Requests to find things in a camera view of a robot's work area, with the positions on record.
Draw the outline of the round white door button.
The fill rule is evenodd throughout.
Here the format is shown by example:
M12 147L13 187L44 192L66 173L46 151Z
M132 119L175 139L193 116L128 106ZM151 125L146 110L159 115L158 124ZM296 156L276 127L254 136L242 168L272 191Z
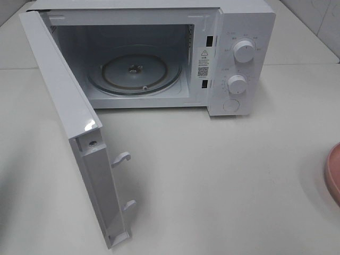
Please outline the round white door button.
M226 112L235 113L240 108L240 102L236 99L229 99L224 102L223 109Z

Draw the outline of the white timer knob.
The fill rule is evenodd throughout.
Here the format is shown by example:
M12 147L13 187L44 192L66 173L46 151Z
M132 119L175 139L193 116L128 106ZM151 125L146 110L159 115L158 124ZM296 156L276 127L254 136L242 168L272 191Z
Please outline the white timer knob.
M246 91L248 82L242 75L234 75L227 80L229 93L239 95Z

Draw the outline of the white microwave door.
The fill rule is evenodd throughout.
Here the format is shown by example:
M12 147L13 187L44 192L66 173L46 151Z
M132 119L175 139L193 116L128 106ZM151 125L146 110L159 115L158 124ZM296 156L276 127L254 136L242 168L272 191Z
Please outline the white microwave door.
M47 15L20 14L26 37L69 140L88 196L109 249L130 237L124 213L135 205L119 202L114 169L131 159L122 152L110 159L101 134L102 123L55 41Z

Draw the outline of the pink plate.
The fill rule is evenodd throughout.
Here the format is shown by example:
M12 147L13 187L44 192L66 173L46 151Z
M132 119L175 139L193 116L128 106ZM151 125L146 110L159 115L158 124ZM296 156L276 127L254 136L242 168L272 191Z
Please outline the pink plate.
M327 156L325 182L330 195L339 205L339 143L332 147Z

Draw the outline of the glass microwave turntable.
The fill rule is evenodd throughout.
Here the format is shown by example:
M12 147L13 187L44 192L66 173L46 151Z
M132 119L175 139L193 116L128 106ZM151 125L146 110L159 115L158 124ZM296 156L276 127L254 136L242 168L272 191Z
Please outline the glass microwave turntable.
M99 54L89 66L88 79L107 94L134 97L167 89L181 73L181 59L171 48L128 45Z

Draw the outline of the white warning label sticker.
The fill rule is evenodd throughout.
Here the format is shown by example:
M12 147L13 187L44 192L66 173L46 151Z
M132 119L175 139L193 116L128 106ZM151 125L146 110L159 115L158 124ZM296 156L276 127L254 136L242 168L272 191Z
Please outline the white warning label sticker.
M211 47L199 47L197 49L197 78L203 79L209 77L211 59L213 56Z

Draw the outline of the white microwave oven body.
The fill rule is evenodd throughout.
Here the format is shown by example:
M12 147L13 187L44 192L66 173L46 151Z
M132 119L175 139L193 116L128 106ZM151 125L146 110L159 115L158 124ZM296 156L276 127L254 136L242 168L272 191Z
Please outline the white microwave oven body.
M47 15L56 42L94 109L205 107L211 116L251 112L276 14L265 1L35 1L28 11ZM233 47L254 43L254 58L239 63ZM88 79L97 56L116 47L171 48L182 73L167 89L144 96L113 96ZM211 47L208 78L197 78L197 49ZM227 80L242 75L246 91L229 93ZM240 102L226 112L229 99Z

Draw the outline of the upper white power knob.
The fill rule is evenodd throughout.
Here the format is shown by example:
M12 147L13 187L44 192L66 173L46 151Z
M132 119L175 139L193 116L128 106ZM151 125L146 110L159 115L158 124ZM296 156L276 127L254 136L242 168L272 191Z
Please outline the upper white power knob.
M237 42L233 47L233 55L237 62L247 63L254 58L255 46L249 40Z

